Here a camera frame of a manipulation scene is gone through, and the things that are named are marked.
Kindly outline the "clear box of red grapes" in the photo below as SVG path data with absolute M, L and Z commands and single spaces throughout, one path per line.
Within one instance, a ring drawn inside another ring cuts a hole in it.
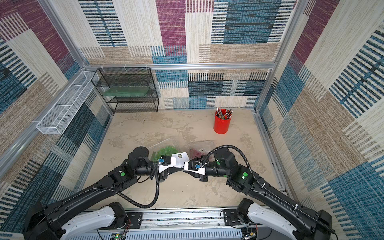
M 189 145 L 189 153 L 188 156 L 190 160 L 194 158 L 202 158 L 202 156 L 206 156 L 211 150 L 216 147 L 214 141 L 198 141 L 193 142 Z

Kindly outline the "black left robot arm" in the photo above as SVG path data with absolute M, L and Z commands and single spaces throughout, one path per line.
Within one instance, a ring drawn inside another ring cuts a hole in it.
M 90 187 L 71 195 L 61 201 L 49 205 L 37 203 L 27 213 L 23 227 L 26 240 L 42 240 L 44 238 L 58 240 L 65 234 L 64 225 L 81 212 L 96 203 L 118 195 L 132 205 L 151 208 L 160 195 L 160 174 L 167 168 L 174 167 L 176 159 L 162 156 L 158 161 L 149 159 L 146 147 L 137 147 L 121 165 L 114 168 Z M 123 191 L 136 184 L 139 176 L 155 178 L 155 196 L 149 204 L 140 204 L 129 198 Z

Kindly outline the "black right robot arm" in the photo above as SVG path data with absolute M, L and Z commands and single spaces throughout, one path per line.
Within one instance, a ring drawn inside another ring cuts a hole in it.
M 184 171 L 202 182 L 209 176 L 225 177 L 229 187 L 249 196 L 237 210 L 238 219 L 246 225 L 262 224 L 291 240 L 328 240 L 336 234 L 327 211 L 307 208 L 271 186 L 233 145 L 216 147 L 186 162 Z

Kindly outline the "clear box of green grapes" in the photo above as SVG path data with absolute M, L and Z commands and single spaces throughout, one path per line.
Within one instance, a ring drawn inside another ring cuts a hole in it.
M 178 143 L 173 138 L 168 138 L 149 147 L 149 159 L 152 162 L 160 159 L 161 156 L 172 156 L 180 152 Z

